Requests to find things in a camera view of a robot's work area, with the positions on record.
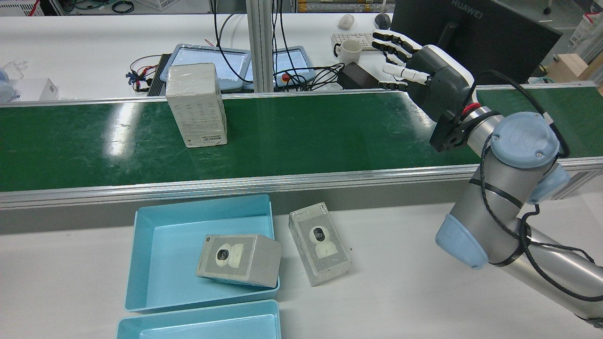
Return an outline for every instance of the keyboard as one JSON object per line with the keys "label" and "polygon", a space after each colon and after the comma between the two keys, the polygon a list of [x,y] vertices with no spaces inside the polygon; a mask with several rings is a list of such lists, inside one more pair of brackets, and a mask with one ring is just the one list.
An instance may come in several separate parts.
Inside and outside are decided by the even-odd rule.
{"label": "keyboard", "polygon": [[342,43],[346,40],[358,40],[362,45],[363,51],[377,51],[373,48],[371,43],[373,42],[373,33],[337,33],[331,36],[331,47],[335,46],[336,43]]}

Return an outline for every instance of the robotic arm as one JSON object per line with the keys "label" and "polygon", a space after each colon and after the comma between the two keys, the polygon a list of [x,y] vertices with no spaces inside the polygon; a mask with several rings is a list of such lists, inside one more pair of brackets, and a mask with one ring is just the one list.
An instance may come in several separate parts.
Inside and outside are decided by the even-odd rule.
{"label": "robotic arm", "polygon": [[[430,144],[437,151],[468,145],[481,155],[435,237],[438,246],[472,268],[500,267],[603,329],[603,268],[526,222],[540,212],[538,202],[569,181],[557,164],[563,138],[552,119],[539,107],[540,113],[504,118],[478,103],[473,76],[442,49],[393,31],[376,30],[373,37],[373,47],[386,54],[383,71],[400,78],[379,86],[407,92],[437,122]],[[526,202],[536,211],[518,218]]]}

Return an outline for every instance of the cardboard box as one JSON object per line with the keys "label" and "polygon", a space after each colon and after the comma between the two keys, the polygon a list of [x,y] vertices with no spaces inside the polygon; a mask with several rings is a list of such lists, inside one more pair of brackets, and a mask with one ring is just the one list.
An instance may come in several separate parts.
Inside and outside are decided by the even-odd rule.
{"label": "cardboard box", "polygon": [[261,234],[207,235],[195,274],[231,284],[276,287],[282,246]]}
{"label": "cardboard box", "polygon": [[289,214],[289,230],[295,241],[310,285],[342,276],[352,266],[346,247],[324,203]]}
{"label": "cardboard box", "polygon": [[227,143],[226,114],[213,63],[170,67],[165,96],[187,147]]}
{"label": "cardboard box", "polygon": [[9,80],[14,95],[9,103],[58,99],[58,90],[48,78]]}
{"label": "cardboard box", "polygon": [[588,66],[580,56],[578,54],[559,54],[557,57],[559,61],[553,61],[549,65],[546,76],[557,83],[579,81],[578,77]]}

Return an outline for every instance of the blue plastic tray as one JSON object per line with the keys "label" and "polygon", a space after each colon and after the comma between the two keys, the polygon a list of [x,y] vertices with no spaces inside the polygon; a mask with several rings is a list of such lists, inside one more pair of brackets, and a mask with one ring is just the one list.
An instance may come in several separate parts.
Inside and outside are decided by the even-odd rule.
{"label": "blue plastic tray", "polygon": [[274,298],[280,281],[267,288],[195,275],[207,234],[251,233],[274,239],[267,195],[140,208],[134,220],[126,310],[165,312]]}
{"label": "blue plastic tray", "polygon": [[274,300],[124,318],[117,339],[280,339]]}

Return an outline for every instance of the barcode label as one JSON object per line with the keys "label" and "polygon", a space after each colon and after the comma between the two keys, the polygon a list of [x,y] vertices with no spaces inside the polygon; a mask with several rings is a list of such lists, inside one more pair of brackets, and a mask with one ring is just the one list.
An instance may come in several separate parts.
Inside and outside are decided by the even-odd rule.
{"label": "barcode label", "polygon": [[203,138],[203,142],[219,142],[222,141],[222,136],[220,135],[216,135],[216,136],[206,136]]}

